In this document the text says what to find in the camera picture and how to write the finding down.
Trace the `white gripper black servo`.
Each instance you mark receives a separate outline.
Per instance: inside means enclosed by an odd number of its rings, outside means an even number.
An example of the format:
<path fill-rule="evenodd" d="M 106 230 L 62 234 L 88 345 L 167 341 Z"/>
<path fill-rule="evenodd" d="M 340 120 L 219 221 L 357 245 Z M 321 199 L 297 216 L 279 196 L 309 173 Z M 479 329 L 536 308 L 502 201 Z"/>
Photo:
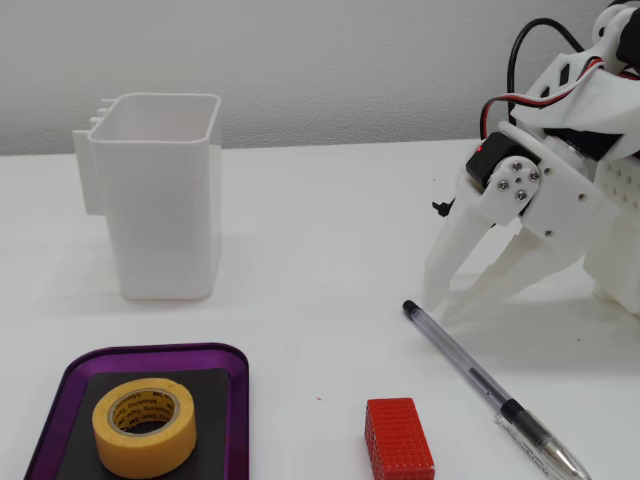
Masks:
<path fill-rule="evenodd" d="M 453 205 L 426 262 L 423 307 L 441 304 L 450 281 L 493 226 L 518 218 L 522 228 L 447 307 L 445 325 L 576 263 L 583 250 L 554 246 L 589 245 L 617 210 L 564 142 L 539 139 L 504 122 L 481 141 L 457 177 Z"/>

